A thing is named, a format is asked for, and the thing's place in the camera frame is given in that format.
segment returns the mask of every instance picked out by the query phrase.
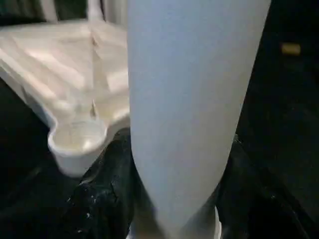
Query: white cylinder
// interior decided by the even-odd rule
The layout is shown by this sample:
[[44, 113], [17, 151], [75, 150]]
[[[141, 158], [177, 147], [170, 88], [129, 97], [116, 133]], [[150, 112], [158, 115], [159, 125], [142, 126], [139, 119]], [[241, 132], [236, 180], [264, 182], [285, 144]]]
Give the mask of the white cylinder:
[[171, 237], [226, 167], [270, 0], [133, 0], [132, 151]]

